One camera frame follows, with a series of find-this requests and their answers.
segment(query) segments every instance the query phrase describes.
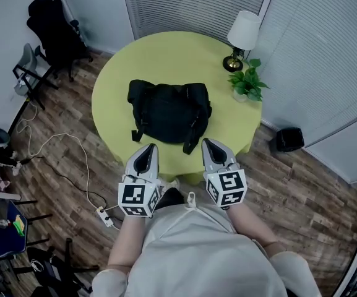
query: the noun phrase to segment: white shirt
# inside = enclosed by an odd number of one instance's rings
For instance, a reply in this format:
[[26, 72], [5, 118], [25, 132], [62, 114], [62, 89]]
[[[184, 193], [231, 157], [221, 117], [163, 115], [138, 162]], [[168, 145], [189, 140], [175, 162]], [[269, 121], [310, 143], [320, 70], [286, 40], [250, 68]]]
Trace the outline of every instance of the white shirt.
[[321, 296], [308, 263], [293, 252], [268, 259], [235, 232], [216, 206], [174, 205], [147, 222], [142, 253], [128, 277], [104, 270], [94, 297]]

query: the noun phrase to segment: white container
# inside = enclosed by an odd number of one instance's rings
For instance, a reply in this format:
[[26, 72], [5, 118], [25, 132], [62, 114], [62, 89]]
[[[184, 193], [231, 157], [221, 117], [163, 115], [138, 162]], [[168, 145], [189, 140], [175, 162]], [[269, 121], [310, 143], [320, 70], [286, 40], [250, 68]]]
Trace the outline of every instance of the white container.
[[245, 102], [248, 99], [247, 95], [240, 95], [236, 89], [233, 89], [233, 98], [238, 102]]

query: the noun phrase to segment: blue chair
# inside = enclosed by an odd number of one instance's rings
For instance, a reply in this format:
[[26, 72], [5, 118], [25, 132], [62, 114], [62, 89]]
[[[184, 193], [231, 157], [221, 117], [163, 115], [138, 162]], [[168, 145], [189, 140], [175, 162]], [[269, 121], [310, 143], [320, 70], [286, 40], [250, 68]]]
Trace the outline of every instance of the blue chair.
[[16, 203], [9, 201], [6, 218], [11, 223], [13, 223], [16, 220], [16, 216], [19, 216], [24, 224], [24, 236], [20, 236], [18, 234], [14, 225], [9, 225], [5, 228], [0, 227], [0, 259], [7, 259], [9, 256], [13, 256], [14, 254], [23, 253], [27, 246], [32, 246], [35, 244], [49, 241], [49, 239], [42, 239], [31, 243], [27, 242], [28, 226], [31, 225], [33, 221], [51, 217], [52, 214], [27, 219], [16, 207], [16, 205], [34, 204], [36, 202], [37, 200], [22, 201]]

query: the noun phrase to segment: black bag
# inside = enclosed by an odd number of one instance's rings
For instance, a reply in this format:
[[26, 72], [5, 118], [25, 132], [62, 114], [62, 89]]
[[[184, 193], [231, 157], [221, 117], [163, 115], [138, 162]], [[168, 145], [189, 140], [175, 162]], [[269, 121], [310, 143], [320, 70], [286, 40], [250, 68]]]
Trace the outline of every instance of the black bag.
[[183, 151], [191, 154], [209, 123], [212, 108], [204, 84], [154, 85], [144, 80], [130, 82], [129, 103], [137, 131], [165, 143], [184, 143]]

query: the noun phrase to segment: gray chair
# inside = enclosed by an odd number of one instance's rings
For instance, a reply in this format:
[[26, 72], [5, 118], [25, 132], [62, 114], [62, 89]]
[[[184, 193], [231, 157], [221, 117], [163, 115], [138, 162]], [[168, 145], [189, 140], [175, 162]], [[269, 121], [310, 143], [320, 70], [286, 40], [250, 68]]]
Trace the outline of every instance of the gray chair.
[[42, 77], [37, 74], [37, 56], [40, 54], [41, 49], [39, 46], [35, 49], [34, 53], [30, 44], [27, 43], [24, 45], [23, 56], [15, 68], [13, 68], [13, 73], [17, 78], [17, 85], [14, 89], [18, 95], [28, 96], [30, 100], [36, 100], [39, 106], [45, 110], [45, 106], [38, 96], [40, 85], [45, 84], [54, 89], [58, 89], [58, 87], [46, 79], [52, 72], [52, 67], [50, 67]]

